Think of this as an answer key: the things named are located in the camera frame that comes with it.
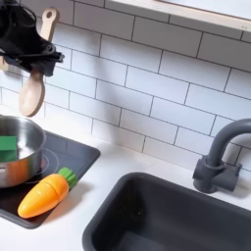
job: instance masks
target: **toy carrot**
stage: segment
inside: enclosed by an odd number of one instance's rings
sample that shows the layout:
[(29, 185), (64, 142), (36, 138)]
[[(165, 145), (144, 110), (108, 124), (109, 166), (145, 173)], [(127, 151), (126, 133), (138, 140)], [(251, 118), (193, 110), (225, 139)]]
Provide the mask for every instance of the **toy carrot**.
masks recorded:
[(67, 168), (59, 170), (44, 178), (25, 197), (19, 206), (18, 213), (22, 218), (41, 215), (56, 207), (77, 184), (75, 174)]

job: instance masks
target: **stovetop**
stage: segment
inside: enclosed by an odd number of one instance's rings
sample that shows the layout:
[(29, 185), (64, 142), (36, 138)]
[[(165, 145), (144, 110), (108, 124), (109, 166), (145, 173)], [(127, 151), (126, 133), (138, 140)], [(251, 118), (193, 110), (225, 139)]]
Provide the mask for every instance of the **stovetop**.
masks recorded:
[(99, 150), (46, 133), (46, 143), (40, 171), (28, 182), (11, 187), (0, 188), (0, 217), (26, 228), (36, 228), (46, 220), (53, 211), (25, 220), (19, 217), (18, 208), (27, 193), (44, 177), (56, 173), (62, 167), (71, 169), (78, 179), (88, 171), (100, 156)]

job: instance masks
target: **faucet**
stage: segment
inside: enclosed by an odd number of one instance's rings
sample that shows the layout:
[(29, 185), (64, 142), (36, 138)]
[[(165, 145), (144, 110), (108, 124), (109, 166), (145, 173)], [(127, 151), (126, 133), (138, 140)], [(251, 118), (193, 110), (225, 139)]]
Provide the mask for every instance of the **faucet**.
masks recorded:
[(237, 135), (251, 133), (251, 119), (240, 120), (226, 125), (216, 135), (207, 156), (197, 163), (193, 174), (194, 187), (203, 193), (214, 193), (219, 188), (233, 191), (237, 185), (242, 166), (230, 168), (223, 161), (229, 142)]

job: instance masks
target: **stainless steel pot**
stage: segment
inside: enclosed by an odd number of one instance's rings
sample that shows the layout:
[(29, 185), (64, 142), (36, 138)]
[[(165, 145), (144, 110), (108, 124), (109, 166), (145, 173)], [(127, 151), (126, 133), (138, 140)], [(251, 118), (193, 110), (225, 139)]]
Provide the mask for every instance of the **stainless steel pot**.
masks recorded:
[(46, 140), (43, 129), (34, 122), (16, 117), (0, 117), (0, 136), (17, 138), (17, 161), (0, 163), (0, 188), (31, 179), (40, 169)]

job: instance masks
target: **sink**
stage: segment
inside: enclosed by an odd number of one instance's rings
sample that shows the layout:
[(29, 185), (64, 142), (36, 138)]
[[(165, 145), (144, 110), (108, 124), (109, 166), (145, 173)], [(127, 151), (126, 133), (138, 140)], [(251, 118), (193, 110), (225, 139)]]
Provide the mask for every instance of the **sink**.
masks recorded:
[(122, 177), (84, 251), (250, 251), (251, 212), (147, 174)]

